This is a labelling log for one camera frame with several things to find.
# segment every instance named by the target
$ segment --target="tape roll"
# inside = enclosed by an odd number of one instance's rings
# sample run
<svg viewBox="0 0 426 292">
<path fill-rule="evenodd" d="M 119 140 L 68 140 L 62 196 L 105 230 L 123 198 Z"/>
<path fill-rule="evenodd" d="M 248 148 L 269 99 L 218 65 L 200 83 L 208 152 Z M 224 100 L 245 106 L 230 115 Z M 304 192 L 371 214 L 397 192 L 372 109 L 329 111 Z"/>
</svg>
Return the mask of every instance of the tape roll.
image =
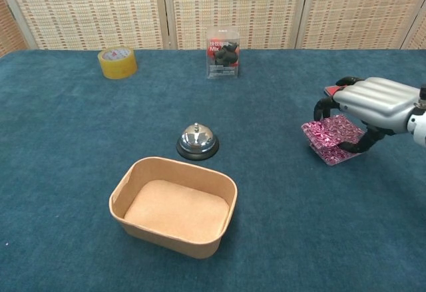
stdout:
<svg viewBox="0 0 426 292">
<path fill-rule="evenodd" d="M 104 76 L 109 79 L 123 79 L 138 70 L 133 49 L 128 47 L 111 47 L 98 54 Z"/>
</svg>

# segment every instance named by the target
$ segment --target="rectangular paper bowl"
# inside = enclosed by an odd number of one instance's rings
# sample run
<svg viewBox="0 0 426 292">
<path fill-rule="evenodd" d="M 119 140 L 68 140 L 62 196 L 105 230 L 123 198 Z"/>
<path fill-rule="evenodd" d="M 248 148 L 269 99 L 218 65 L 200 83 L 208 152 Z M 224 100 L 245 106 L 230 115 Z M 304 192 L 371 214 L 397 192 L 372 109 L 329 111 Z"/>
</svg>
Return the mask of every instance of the rectangular paper bowl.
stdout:
<svg viewBox="0 0 426 292">
<path fill-rule="evenodd" d="M 124 175 L 109 210 L 129 235 L 203 259 L 218 249 L 236 198 L 235 182 L 220 172 L 147 157 Z"/>
</svg>

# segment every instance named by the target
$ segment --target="teal carpet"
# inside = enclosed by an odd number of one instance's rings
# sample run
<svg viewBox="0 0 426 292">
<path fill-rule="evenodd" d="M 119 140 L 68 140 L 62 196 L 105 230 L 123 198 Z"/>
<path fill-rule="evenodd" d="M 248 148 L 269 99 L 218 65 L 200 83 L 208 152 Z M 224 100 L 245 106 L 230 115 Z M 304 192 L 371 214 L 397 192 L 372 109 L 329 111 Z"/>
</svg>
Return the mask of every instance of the teal carpet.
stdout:
<svg viewBox="0 0 426 292">
<path fill-rule="evenodd" d="M 136 57 L 119 81 L 97 52 L 0 59 L 0 291 L 426 291 L 426 149 L 387 137 L 329 167 L 300 129 L 343 76 L 420 86 L 426 51 L 242 51 L 236 80 L 207 80 L 202 51 Z M 205 260 L 128 236 L 108 210 L 136 160 L 185 161 L 175 143 L 196 121 L 220 138 L 196 164 L 239 190 Z"/>
</svg>

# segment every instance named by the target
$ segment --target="pink patterned package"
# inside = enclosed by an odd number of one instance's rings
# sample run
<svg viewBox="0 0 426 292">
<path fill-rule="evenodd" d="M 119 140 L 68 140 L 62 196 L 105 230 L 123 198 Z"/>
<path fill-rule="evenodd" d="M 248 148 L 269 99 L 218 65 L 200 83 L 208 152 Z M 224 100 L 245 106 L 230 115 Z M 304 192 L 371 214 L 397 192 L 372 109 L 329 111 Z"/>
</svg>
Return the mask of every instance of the pink patterned package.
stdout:
<svg viewBox="0 0 426 292">
<path fill-rule="evenodd" d="M 311 148 L 330 166 L 360 155 L 352 154 L 337 146 L 343 141 L 356 143 L 364 134 L 363 130 L 342 114 L 305 123 L 302 130 L 310 140 Z"/>
</svg>

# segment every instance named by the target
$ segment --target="bell base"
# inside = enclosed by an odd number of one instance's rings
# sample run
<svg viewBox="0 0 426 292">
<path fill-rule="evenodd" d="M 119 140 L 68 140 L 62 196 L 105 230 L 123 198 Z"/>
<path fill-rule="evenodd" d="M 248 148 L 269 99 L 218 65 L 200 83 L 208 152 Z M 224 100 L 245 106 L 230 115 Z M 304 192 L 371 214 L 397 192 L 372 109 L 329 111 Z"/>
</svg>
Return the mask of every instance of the bell base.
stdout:
<svg viewBox="0 0 426 292">
<path fill-rule="evenodd" d="M 178 139 L 178 142 L 176 143 L 176 149 L 178 150 L 178 153 L 185 159 L 192 160 L 192 161 L 201 161 L 205 159 L 209 159 L 217 153 L 219 150 L 219 139 L 216 137 L 216 141 L 213 145 L 213 147 L 207 151 L 203 152 L 202 154 L 192 154 L 190 152 L 187 152 L 185 149 L 183 149 L 180 145 L 180 139 Z"/>
</svg>

